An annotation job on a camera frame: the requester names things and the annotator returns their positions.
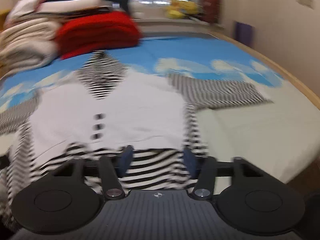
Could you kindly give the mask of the black white striped shirt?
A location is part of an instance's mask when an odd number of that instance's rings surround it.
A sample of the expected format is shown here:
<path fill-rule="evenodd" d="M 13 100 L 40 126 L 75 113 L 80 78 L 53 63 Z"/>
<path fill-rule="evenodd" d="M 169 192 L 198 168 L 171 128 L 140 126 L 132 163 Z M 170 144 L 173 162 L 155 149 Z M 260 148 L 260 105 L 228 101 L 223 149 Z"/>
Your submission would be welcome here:
<path fill-rule="evenodd" d="M 267 103 L 251 83 L 166 77 L 125 67 L 103 51 L 55 85 L 1 111 L 1 134 L 13 134 L 1 169 L 1 221 L 15 230 L 11 204 L 18 192 L 73 158 L 97 160 L 134 149 L 121 179 L 125 190 L 192 190 L 182 163 L 188 147 L 207 154 L 196 111 Z"/>

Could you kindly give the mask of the blue white patterned bedsheet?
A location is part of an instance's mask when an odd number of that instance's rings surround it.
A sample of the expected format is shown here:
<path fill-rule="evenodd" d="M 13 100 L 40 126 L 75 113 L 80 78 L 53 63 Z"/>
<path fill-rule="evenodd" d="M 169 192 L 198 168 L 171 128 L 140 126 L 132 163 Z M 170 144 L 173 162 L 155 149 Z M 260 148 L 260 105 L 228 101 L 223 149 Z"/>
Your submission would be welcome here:
<path fill-rule="evenodd" d="M 240 156 L 283 182 L 319 156 L 319 110 L 288 80 L 221 40 L 150 38 L 56 60 L 1 88 L 1 154 L 37 176 L 71 155 L 137 156 L 125 184 L 165 184 L 183 146 Z"/>

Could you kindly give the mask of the red folded blanket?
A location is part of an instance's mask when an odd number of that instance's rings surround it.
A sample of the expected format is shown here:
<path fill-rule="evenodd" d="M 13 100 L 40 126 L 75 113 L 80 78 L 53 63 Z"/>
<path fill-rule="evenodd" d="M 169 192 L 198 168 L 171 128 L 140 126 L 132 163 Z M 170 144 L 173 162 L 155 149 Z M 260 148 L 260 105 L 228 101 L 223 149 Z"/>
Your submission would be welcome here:
<path fill-rule="evenodd" d="M 120 11 L 76 18 L 57 32 L 61 59 L 68 59 L 101 49 L 134 47 L 141 33 L 132 18 Z"/>

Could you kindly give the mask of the cream folded quilt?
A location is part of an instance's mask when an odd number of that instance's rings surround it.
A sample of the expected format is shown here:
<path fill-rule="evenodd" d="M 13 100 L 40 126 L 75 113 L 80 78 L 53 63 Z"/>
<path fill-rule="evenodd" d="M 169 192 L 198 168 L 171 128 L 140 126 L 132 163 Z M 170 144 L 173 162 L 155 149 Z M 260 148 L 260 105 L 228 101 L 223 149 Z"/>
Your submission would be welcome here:
<path fill-rule="evenodd" d="M 6 74 L 44 67 L 59 53 L 55 42 L 61 24 L 47 18 L 29 20 L 1 33 L 1 65 Z"/>

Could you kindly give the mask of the yellow plush toy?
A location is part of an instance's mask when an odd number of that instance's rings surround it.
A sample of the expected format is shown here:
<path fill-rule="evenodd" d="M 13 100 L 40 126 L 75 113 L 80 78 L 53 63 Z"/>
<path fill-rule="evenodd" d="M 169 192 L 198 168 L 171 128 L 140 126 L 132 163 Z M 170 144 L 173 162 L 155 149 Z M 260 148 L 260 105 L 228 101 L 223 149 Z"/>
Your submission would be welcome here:
<path fill-rule="evenodd" d="M 199 6 L 192 1 L 172 0 L 165 9 L 165 15 L 170 19 L 183 19 L 199 13 Z"/>

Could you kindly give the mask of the dark red cushion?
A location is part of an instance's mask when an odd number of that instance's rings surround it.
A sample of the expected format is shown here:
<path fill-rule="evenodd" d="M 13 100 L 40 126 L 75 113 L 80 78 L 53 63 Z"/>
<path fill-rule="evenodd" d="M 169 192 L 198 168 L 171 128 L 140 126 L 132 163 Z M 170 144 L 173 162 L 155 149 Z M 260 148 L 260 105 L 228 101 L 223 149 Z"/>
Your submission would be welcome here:
<path fill-rule="evenodd" d="M 201 20 L 210 24 L 219 23 L 221 0 L 203 0 Z"/>

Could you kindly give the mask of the white folded bedding stack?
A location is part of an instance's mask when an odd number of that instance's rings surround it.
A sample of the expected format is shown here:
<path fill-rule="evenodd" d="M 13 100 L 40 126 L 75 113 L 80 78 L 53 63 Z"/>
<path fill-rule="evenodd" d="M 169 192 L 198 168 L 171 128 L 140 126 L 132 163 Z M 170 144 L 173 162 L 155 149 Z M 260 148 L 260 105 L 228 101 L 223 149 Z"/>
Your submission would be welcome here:
<path fill-rule="evenodd" d="M 20 0 L 6 17 L 6 23 L 15 22 L 19 17 L 39 13 L 67 13 L 98 8 L 107 0 L 69 0 L 45 2 L 44 0 Z"/>

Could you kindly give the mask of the purple board by wall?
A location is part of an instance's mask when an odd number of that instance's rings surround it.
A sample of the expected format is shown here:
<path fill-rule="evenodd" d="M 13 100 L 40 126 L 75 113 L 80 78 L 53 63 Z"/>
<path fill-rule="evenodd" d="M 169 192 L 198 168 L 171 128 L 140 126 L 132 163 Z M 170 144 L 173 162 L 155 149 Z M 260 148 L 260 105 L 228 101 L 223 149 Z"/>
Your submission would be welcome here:
<path fill-rule="evenodd" d="M 254 27 L 241 23 L 235 22 L 234 26 L 234 39 L 248 47 L 251 47 L 253 44 L 254 38 Z"/>

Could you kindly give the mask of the wall socket plate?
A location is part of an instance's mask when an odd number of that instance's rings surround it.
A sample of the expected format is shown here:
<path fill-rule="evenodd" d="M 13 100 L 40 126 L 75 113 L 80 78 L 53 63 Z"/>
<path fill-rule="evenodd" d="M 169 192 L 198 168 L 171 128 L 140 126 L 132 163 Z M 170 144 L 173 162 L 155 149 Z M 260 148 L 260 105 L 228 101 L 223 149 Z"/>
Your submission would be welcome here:
<path fill-rule="evenodd" d="M 314 0 L 296 0 L 298 4 L 314 9 Z"/>

